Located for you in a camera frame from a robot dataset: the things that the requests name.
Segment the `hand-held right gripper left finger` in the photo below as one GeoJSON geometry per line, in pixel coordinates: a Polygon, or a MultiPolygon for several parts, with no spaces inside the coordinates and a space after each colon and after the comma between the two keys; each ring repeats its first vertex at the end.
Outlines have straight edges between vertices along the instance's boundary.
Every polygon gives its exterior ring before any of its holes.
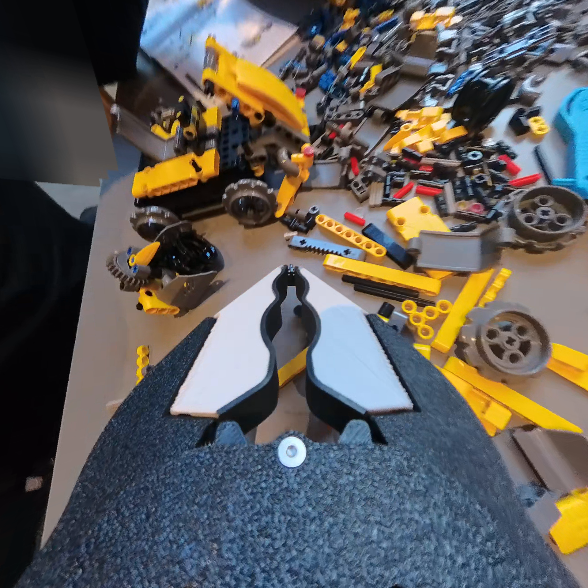
{"type": "Polygon", "coordinates": [[[273,338],[289,268],[279,266],[214,316],[213,327],[173,401],[174,416],[266,419],[277,406],[273,338]]]}

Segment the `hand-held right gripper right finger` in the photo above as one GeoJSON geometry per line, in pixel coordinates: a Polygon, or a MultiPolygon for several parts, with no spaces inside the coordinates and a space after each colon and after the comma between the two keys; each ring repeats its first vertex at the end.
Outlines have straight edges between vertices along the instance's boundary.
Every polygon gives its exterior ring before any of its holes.
{"type": "Polygon", "coordinates": [[[382,348],[367,313],[302,267],[293,270],[309,337],[306,400],[314,415],[387,415],[413,401],[382,348]]]}

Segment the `yellow gear brick subassembly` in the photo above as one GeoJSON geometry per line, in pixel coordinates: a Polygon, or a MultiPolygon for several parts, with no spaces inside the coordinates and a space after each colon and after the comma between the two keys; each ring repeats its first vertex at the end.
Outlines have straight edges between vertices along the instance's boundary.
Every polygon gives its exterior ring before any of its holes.
{"type": "Polygon", "coordinates": [[[179,318],[202,302],[224,259],[190,222],[179,221],[142,248],[113,252],[105,265],[121,291],[137,294],[137,310],[179,318]]]}

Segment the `yellow black brick vehicle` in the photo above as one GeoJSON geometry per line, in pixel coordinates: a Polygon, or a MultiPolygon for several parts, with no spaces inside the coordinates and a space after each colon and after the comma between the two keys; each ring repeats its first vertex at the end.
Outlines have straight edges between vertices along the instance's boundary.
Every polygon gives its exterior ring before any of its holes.
{"type": "Polygon", "coordinates": [[[205,41],[206,102],[186,95],[158,107],[151,126],[120,105],[114,129],[144,156],[132,184],[135,206],[180,220],[225,212],[242,226],[282,219],[309,179],[315,153],[304,89],[205,41]]]}

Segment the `instruction booklet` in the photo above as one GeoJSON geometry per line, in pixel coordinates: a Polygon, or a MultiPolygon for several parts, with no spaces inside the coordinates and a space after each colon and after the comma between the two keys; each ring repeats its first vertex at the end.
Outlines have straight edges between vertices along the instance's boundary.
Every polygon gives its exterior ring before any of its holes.
{"type": "Polygon", "coordinates": [[[150,1],[141,49],[193,90],[201,83],[210,35],[229,52],[261,66],[296,30],[249,1],[150,1]]]}

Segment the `person's left forearm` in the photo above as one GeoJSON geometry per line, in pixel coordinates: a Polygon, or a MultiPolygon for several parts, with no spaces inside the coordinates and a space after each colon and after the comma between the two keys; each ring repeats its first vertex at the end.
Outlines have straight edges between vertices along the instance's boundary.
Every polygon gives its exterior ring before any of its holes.
{"type": "Polygon", "coordinates": [[[133,78],[148,1],[1,1],[1,56],[133,78]]]}

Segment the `grey desk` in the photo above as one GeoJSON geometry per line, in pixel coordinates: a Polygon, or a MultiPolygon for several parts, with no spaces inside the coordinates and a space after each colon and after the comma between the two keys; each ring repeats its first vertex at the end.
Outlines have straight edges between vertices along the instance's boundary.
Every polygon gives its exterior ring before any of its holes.
{"type": "MultiPolygon", "coordinates": [[[[562,68],[547,78],[541,96],[542,110],[549,121],[561,101],[586,83],[584,75],[562,68]]],[[[566,167],[564,145],[553,130],[539,143],[515,138],[522,176],[539,171],[533,147],[539,146],[555,174],[566,167]]],[[[139,152],[122,138],[114,141],[118,174],[104,180],[94,225],[88,273],[85,280],[77,339],[65,399],[61,432],[55,459],[54,477],[42,543],[54,529],[72,493],[82,466],[112,414],[110,403],[125,399],[135,385],[136,348],[148,345],[151,365],[156,364],[203,318],[213,316],[225,305],[271,270],[282,264],[300,265],[337,289],[368,312],[378,310],[381,301],[355,292],[343,283],[341,275],[323,267],[324,257],[290,249],[279,223],[246,230],[226,215],[196,223],[224,256],[220,280],[225,283],[193,312],[182,318],[147,316],[136,310],[136,295],[120,292],[105,267],[107,255],[123,246],[142,245],[143,240],[129,224],[132,209],[130,187],[138,167],[139,152]]],[[[357,213],[352,194],[341,190],[302,192],[298,206],[318,204],[320,211],[342,222],[345,211],[357,213]]],[[[558,252],[528,254],[506,250],[493,276],[500,268],[512,271],[496,300],[525,305],[540,319],[553,342],[587,353],[587,232],[558,252]]],[[[307,345],[302,325],[293,315],[296,296],[290,290],[283,304],[283,327],[276,335],[278,367],[282,367],[307,345]]],[[[551,370],[540,376],[508,386],[587,433],[587,391],[551,370]]],[[[310,415],[302,401],[304,380],[295,379],[280,393],[277,412],[257,431],[255,441],[268,442],[285,430],[305,433],[310,415]]]]}

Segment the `pile of yellow beam bricks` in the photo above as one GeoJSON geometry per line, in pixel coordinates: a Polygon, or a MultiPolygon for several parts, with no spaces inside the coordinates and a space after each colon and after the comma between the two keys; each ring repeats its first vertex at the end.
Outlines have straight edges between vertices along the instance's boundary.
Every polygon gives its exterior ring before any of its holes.
{"type": "Polygon", "coordinates": [[[408,329],[429,348],[438,370],[458,387],[491,436],[517,424],[568,430],[587,436],[587,237],[579,245],[545,254],[507,250],[506,267],[459,277],[430,277],[383,264],[329,254],[323,267],[348,282],[364,281],[372,296],[389,298],[391,288],[417,290],[427,306],[441,306],[433,326],[408,319],[408,329]],[[544,371],[512,385],[478,374],[454,350],[467,314],[488,302],[525,306],[546,328],[552,356],[544,371]]]}

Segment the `grey toothed rack brick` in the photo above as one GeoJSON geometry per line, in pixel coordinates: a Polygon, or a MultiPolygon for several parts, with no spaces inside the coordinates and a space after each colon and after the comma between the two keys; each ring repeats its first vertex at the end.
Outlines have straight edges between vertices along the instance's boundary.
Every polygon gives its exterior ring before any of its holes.
{"type": "Polygon", "coordinates": [[[333,254],[354,261],[365,261],[366,253],[357,247],[338,245],[320,239],[309,238],[304,235],[292,235],[285,239],[288,247],[294,250],[313,254],[333,254]]]}

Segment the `grey round turntable brick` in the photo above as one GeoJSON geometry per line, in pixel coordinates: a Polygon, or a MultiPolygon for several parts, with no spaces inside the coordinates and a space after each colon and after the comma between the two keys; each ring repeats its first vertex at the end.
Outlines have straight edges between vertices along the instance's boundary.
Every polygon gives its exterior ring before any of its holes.
{"type": "Polygon", "coordinates": [[[552,342],[525,306],[494,301],[467,314],[454,354],[482,377],[512,385],[546,369],[552,342]]]}

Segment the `grey yellow panel brick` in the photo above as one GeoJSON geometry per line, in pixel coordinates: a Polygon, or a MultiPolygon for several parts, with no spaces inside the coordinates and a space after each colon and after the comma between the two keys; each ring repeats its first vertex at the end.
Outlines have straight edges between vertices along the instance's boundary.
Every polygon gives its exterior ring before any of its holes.
{"type": "Polygon", "coordinates": [[[517,428],[515,444],[542,482],[556,496],[558,513],[548,535],[560,553],[587,546],[587,437],[568,430],[517,428]]]}

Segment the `pile of dark grey bricks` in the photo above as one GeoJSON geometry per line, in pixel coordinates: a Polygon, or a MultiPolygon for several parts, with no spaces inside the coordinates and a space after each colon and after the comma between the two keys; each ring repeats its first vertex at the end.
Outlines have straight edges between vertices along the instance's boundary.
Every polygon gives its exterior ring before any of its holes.
{"type": "Polygon", "coordinates": [[[518,157],[491,126],[514,107],[507,134],[548,131],[540,96],[560,66],[587,68],[587,1],[315,1],[298,19],[300,47],[279,76],[319,94],[307,187],[348,189],[394,207],[411,196],[475,228],[500,217],[518,157]],[[452,118],[481,72],[515,82],[509,103],[477,134],[452,118]]]}

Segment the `grey wheel hub brick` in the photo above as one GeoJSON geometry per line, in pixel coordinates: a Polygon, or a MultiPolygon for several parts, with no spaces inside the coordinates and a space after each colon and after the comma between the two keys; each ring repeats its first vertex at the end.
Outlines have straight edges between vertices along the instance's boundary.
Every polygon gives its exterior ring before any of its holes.
{"type": "Polygon", "coordinates": [[[561,251],[587,231],[587,203],[563,187],[518,189],[501,221],[509,248],[529,254],[561,251]]]}

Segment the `black rubber tyre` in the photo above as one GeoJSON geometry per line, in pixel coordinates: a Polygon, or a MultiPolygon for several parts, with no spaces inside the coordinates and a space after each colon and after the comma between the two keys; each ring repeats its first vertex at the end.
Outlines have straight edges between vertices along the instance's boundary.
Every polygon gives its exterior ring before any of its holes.
{"type": "Polygon", "coordinates": [[[509,103],[515,88],[508,75],[491,76],[481,72],[467,81],[452,106],[452,118],[469,134],[486,129],[509,103]]]}

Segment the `blue brick separator tool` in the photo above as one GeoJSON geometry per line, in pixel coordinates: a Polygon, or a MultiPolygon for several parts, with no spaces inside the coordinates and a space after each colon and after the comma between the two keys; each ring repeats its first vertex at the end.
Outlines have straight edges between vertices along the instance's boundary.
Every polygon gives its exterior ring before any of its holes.
{"type": "Polygon", "coordinates": [[[554,127],[566,145],[566,174],[552,184],[575,192],[587,201],[587,87],[571,92],[562,101],[554,127]]]}

